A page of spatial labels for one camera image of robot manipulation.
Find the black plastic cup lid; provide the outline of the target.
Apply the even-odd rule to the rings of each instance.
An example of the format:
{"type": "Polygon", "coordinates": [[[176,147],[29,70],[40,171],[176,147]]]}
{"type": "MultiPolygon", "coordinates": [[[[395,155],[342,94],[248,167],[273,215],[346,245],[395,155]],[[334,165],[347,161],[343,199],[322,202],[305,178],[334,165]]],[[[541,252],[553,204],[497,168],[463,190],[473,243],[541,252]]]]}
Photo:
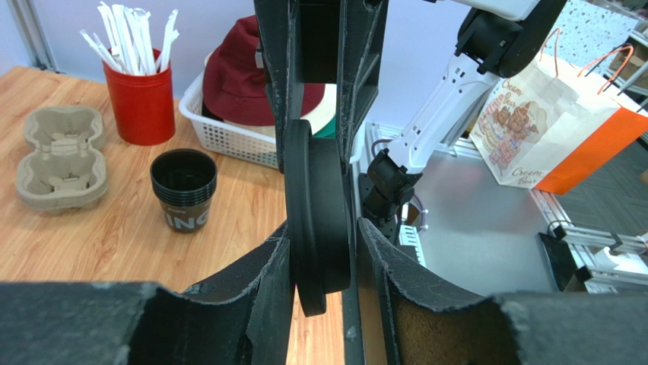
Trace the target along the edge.
{"type": "Polygon", "coordinates": [[[284,142],[287,237],[305,316],[326,312],[327,294],[350,286],[350,217],[332,138],[315,138],[306,120],[289,122],[284,142]]]}

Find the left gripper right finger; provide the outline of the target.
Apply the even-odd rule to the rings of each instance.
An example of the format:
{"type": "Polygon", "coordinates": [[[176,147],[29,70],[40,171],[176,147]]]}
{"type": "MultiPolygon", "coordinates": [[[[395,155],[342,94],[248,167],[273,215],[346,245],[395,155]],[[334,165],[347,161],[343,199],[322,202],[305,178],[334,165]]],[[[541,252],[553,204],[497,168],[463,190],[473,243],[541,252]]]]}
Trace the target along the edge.
{"type": "Polygon", "coordinates": [[[645,364],[646,294],[481,297],[419,265],[357,221],[367,364],[645,364]]]}

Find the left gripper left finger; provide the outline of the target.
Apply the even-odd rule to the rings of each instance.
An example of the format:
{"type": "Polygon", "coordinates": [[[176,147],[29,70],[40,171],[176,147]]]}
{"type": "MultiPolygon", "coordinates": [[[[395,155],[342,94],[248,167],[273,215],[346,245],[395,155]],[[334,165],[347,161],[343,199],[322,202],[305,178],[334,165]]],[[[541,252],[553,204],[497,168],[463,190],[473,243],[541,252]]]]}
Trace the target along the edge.
{"type": "Polygon", "coordinates": [[[3,364],[283,364],[287,228],[182,293],[156,282],[4,282],[3,364]]]}

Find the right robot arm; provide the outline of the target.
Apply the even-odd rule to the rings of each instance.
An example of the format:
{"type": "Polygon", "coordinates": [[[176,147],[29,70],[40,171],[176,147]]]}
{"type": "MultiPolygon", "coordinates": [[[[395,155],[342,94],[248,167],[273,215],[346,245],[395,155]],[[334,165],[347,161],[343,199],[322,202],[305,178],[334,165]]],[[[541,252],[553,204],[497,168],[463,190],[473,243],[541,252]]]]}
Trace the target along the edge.
{"type": "MultiPolygon", "coordinates": [[[[295,243],[347,238],[351,147],[379,92],[386,1],[254,4],[275,120],[287,228],[295,243]]],[[[370,164],[365,215],[389,230],[433,151],[453,143],[487,93],[521,72],[563,1],[471,1],[438,85],[400,135],[370,164]]]]}

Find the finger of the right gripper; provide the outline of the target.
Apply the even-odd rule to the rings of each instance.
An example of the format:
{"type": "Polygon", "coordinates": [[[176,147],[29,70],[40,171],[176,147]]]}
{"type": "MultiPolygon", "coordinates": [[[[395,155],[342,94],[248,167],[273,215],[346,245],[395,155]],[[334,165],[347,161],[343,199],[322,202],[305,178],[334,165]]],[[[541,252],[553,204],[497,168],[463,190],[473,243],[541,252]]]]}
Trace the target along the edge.
{"type": "Polygon", "coordinates": [[[287,160],[287,131],[301,117],[303,82],[300,64],[299,1],[255,1],[265,69],[265,92],[275,121],[278,168],[287,160]]]}
{"type": "Polygon", "coordinates": [[[354,137],[379,91],[387,1],[342,1],[338,32],[336,142],[343,174],[354,137]]]}

